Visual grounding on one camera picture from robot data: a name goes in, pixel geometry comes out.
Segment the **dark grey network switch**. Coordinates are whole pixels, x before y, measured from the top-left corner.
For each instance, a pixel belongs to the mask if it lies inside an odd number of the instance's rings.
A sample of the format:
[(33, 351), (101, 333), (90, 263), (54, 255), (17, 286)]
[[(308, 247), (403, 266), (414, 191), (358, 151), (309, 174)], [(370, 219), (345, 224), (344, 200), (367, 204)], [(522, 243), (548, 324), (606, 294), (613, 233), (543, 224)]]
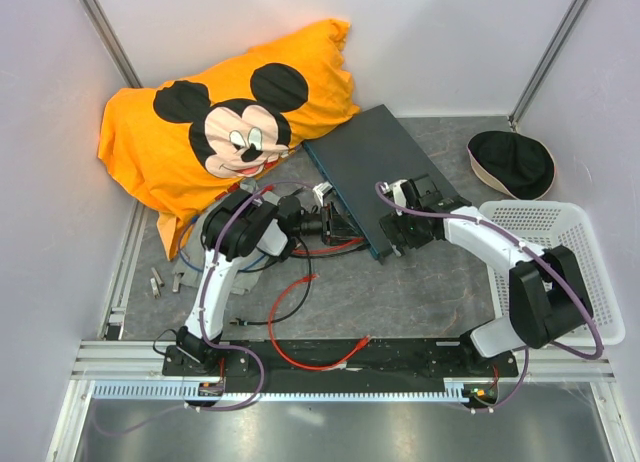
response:
[(425, 151), (384, 105), (365, 110), (303, 147), (330, 182), (378, 261), (392, 254), (379, 220), (392, 208), (375, 192), (378, 182), (429, 176), (444, 197), (458, 194)]

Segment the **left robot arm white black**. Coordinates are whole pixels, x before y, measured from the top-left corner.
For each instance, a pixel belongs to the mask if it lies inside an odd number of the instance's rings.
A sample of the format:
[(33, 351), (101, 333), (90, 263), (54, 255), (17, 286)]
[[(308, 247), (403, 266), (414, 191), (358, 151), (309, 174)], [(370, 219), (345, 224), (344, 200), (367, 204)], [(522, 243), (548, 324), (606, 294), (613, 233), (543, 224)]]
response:
[(185, 364), (198, 375), (208, 375), (219, 364), (224, 312), (237, 273), (261, 254), (287, 259), (296, 247), (306, 221), (299, 200), (274, 199), (262, 189), (239, 189), (214, 207), (200, 232), (204, 268), (193, 309), (176, 336)]

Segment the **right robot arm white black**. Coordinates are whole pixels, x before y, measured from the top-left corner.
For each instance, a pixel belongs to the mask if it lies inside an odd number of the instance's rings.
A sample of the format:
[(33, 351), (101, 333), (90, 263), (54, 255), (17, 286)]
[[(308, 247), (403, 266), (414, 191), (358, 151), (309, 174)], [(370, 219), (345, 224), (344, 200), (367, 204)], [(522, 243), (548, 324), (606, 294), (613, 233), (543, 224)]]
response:
[(465, 373), (483, 374), (503, 352), (548, 344), (586, 360), (601, 357), (604, 344), (570, 249), (546, 249), (515, 236), (463, 197), (443, 196), (427, 176), (378, 182), (375, 191), (392, 209), (380, 225), (397, 254), (443, 240), (471, 253), (508, 283), (507, 314), (472, 329), (470, 343), (458, 350)]

